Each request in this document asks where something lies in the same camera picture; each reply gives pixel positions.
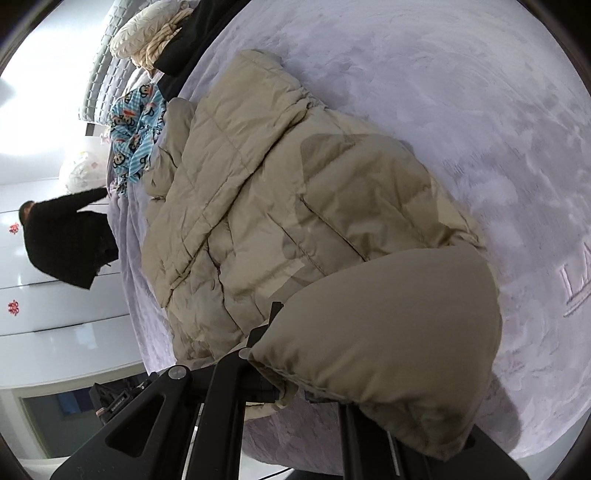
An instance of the black clothing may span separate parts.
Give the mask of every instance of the black clothing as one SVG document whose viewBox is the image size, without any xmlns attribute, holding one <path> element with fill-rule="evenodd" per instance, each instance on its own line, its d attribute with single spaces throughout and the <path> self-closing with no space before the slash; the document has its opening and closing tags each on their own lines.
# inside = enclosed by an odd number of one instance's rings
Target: black clothing
<svg viewBox="0 0 591 480">
<path fill-rule="evenodd" d="M 168 42 L 154 67 L 165 75 L 158 89 L 165 100 L 178 97 L 205 51 L 250 0 L 201 0 L 183 29 Z"/>
<path fill-rule="evenodd" d="M 98 270 L 115 261 L 119 252 L 107 216 L 78 210 L 106 196 L 106 188 L 100 188 L 33 205 L 23 226 L 33 266 L 62 282 L 90 289 Z"/>
</svg>

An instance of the beige puffer jacket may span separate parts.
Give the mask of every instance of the beige puffer jacket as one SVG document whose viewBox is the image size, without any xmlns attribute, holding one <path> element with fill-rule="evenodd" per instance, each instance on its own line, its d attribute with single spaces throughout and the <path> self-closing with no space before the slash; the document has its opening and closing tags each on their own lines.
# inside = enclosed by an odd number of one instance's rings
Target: beige puffer jacket
<svg viewBox="0 0 591 480">
<path fill-rule="evenodd" d="M 193 368 L 240 345 L 272 301 L 339 270 L 406 249 L 483 248 L 399 141 L 328 109 L 271 54 L 238 54 L 194 117 L 188 102 L 169 105 L 167 129 L 144 177 L 159 200 L 142 260 L 175 355 Z"/>
</svg>

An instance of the white plastic bag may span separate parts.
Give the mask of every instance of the white plastic bag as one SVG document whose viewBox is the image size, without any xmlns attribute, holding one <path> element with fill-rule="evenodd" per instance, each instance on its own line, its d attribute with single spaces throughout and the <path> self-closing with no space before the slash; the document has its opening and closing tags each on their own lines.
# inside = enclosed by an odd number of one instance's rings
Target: white plastic bag
<svg viewBox="0 0 591 480">
<path fill-rule="evenodd" d="M 68 155 L 60 169 L 60 184 L 68 193 L 106 186 L 109 146 L 99 137 L 86 137 L 77 145 L 76 153 Z"/>
</svg>

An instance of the wardrobe door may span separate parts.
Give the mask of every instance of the wardrobe door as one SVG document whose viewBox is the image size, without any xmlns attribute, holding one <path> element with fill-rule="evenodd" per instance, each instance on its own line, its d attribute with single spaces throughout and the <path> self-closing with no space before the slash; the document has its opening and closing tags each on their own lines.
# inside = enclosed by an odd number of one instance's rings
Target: wardrobe door
<svg viewBox="0 0 591 480">
<path fill-rule="evenodd" d="M 0 290 L 0 336 L 39 332 L 126 315 L 120 274 L 96 277 L 90 290 L 51 281 Z"/>
</svg>

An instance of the white wall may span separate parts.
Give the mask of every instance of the white wall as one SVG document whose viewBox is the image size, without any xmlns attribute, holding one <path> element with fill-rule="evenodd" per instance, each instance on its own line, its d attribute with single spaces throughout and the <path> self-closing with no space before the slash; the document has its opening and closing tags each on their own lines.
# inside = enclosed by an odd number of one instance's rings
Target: white wall
<svg viewBox="0 0 591 480">
<path fill-rule="evenodd" d="M 57 177 L 113 0 L 64 0 L 0 77 L 0 184 Z"/>
<path fill-rule="evenodd" d="M 29 200 L 42 202 L 43 200 L 59 197 L 65 193 L 57 178 L 26 181 L 24 183 L 13 183 L 10 185 L 0 184 L 0 213 L 18 210 L 23 203 Z"/>
</svg>

